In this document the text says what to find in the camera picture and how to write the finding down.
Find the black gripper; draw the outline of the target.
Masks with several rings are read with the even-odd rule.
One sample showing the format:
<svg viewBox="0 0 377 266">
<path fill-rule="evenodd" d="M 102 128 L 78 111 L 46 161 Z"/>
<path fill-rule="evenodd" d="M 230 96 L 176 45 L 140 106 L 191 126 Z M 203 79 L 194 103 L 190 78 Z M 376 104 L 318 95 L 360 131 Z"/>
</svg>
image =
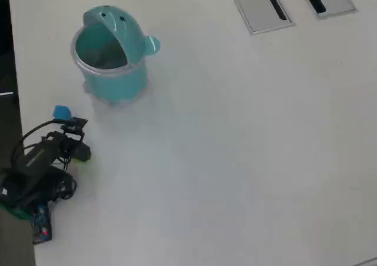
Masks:
<svg viewBox="0 0 377 266">
<path fill-rule="evenodd" d="M 62 156 L 71 156 L 81 162 L 88 162 L 91 159 L 91 148 L 83 143 L 84 133 L 73 134 L 76 138 L 63 134 L 63 140 L 60 144 L 60 153 Z"/>
</svg>

